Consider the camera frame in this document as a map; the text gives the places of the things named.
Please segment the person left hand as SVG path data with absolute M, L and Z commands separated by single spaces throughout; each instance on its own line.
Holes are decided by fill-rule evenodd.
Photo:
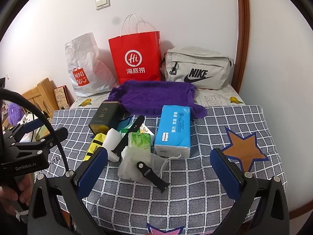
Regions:
M 11 201 L 20 200 L 21 203 L 29 205 L 33 190 L 33 179 L 31 174 L 26 174 L 18 184 L 21 190 L 20 196 L 10 187 L 1 186 L 1 204 L 6 210 L 7 214 L 15 215 L 15 208 L 12 206 Z

